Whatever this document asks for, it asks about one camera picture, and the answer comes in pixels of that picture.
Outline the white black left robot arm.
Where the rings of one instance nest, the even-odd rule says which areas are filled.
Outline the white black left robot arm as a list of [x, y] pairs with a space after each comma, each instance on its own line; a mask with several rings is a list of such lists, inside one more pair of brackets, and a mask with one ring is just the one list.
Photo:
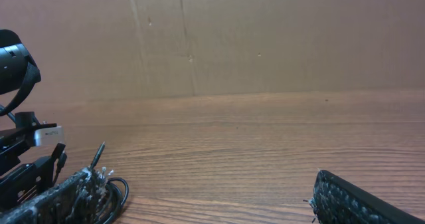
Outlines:
[[[1, 30], [1, 94], [16, 91], [10, 103], [1, 107], [15, 127], [1, 130], [1, 211], [48, 190], [66, 161], [61, 126], [38, 121], [34, 112], [13, 113], [41, 81], [40, 70], [30, 52], [13, 31]], [[55, 145], [49, 156], [22, 164], [19, 157], [31, 147]]]

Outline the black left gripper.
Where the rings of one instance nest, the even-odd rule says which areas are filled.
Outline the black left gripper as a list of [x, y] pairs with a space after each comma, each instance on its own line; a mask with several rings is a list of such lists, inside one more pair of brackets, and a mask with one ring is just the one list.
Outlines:
[[[15, 117], [15, 128], [1, 130], [1, 175], [19, 164], [19, 156], [34, 146], [33, 134], [40, 125], [34, 112], [18, 112]], [[53, 187], [66, 163], [65, 147], [57, 143], [50, 156], [22, 164], [1, 178], [1, 212]]]

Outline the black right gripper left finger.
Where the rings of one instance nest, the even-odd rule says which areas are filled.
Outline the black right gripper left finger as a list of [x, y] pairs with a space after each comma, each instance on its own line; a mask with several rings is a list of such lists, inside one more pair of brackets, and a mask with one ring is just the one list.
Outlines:
[[1, 214], [1, 224], [113, 223], [114, 189], [104, 171], [87, 167], [64, 182]]

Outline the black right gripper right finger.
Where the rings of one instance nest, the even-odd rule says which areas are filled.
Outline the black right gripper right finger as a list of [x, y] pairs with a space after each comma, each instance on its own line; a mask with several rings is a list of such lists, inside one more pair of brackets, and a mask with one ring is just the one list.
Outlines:
[[321, 224], [424, 224], [327, 170], [317, 173], [308, 203]]

